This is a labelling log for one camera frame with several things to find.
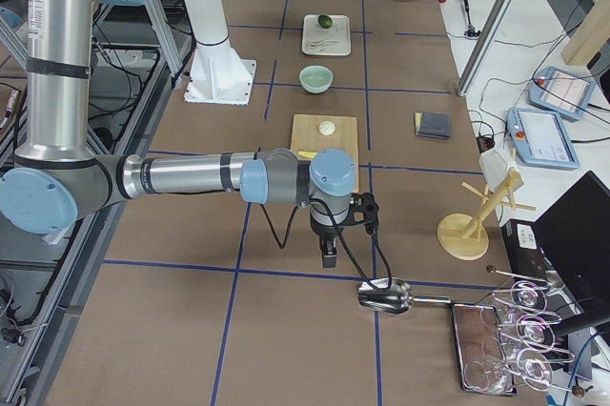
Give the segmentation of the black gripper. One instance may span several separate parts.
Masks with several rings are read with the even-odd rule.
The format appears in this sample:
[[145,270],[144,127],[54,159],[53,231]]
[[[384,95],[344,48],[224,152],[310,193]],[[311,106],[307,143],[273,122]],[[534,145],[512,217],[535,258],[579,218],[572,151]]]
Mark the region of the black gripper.
[[334,268],[337,260],[336,239],[340,229],[336,229],[333,225],[320,224],[317,221],[311,221],[310,226],[318,236],[322,266],[324,268]]

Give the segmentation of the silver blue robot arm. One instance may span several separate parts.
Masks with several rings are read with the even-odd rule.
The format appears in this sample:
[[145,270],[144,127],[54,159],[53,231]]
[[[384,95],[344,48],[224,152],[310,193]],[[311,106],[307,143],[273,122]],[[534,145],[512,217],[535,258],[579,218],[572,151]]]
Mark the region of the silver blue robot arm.
[[2,215],[47,234],[145,194],[239,192],[251,203],[308,208],[322,263],[333,267],[342,229],[353,221],[356,165],[346,152],[311,161],[285,149],[160,159],[88,148],[93,10],[117,1],[29,0],[27,137],[1,180]]

